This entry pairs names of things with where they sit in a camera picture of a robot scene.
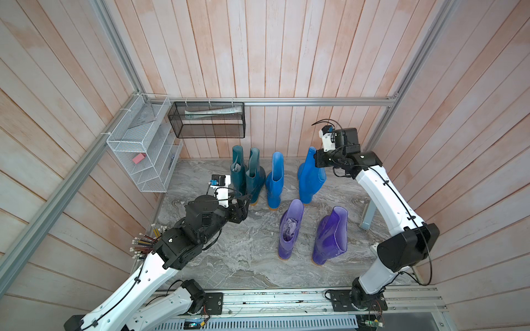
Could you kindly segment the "blue rain boot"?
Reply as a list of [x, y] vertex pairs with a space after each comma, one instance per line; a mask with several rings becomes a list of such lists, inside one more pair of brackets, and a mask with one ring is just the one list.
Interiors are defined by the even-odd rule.
[[269, 208], [278, 209], [284, 187], [284, 156], [275, 152], [272, 156], [272, 170], [266, 178], [267, 203]]
[[305, 162], [298, 168], [298, 183], [300, 200], [303, 204], [310, 204], [313, 196], [323, 187], [327, 180], [326, 171], [324, 168], [317, 168], [314, 159], [317, 150], [311, 146]]

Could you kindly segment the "teal rain boot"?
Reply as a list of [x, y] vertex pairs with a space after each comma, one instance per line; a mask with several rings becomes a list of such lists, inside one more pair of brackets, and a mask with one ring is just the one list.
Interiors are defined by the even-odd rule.
[[258, 202], [259, 194], [266, 179], [265, 171], [260, 165], [260, 151], [258, 148], [251, 149], [245, 179], [247, 194], [250, 196], [250, 204], [254, 205]]
[[241, 195], [247, 193], [246, 166], [244, 163], [244, 149], [242, 146], [233, 146], [233, 160], [230, 165], [231, 182], [235, 190]]

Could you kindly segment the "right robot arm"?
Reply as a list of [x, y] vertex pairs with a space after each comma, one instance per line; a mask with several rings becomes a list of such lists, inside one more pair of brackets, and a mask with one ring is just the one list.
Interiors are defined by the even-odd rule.
[[379, 157], [361, 150], [355, 128], [336, 129], [325, 125], [319, 136], [322, 148], [314, 159], [316, 167], [343, 169], [347, 178], [356, 180], [369, 194], [382, 215], [390, 238], [378, 244], [372, 266], [352, 283], [351, 304], [356, 310], [367, 310], [382, 298], [385, 288], [399, 274], [424, 259], [440, 235], [435, 224], [427, 224], [408, 205], [391, 182]]

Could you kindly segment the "purple rain boot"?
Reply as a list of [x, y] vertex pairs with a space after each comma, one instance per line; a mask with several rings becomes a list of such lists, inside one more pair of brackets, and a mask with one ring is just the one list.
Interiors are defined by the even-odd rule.
[[299, 199], [292, 200], [288, 210], [282, 215], [278, 246], [278, 256], [280, 259], [290, 259], [295, 242], [298, 239], [303, 215], [304, 204]]
[[329, 259], [338, 257], [347, 251], [348, 211], [340, 206], [332, 209], [317, 227], [316, 241], [312, 261], [322, 266]]

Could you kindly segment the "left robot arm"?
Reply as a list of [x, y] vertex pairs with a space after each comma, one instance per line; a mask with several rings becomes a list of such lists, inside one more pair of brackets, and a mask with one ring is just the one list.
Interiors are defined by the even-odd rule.
[[206, 314], [205, 292], [191, 279], [170, 294], [147, 300], [190, 261], [208, 250], [223, 227], [247, 218], [251, 197], [204, 194], [186, 205], [186, 215], [146, 253], [143, 264], [100, 306], [73, 315], [65, 330], [152, 330], [176, 315]]

